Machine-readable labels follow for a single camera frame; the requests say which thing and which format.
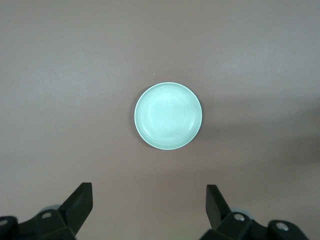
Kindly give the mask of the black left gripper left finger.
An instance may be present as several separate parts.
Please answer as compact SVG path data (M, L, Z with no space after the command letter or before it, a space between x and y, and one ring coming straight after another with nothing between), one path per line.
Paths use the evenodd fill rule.
M2 240L75 240L93 209L93 187L83 182L57 209L49 208L18 223L15 216L0 218Z

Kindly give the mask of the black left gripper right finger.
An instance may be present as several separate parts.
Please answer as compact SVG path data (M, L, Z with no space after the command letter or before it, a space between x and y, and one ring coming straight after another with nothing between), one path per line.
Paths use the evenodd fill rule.
M202 240L306 240L295 224L272 220L263 226L240 211L232 211L217 185L206 186L205 210L211 225Z

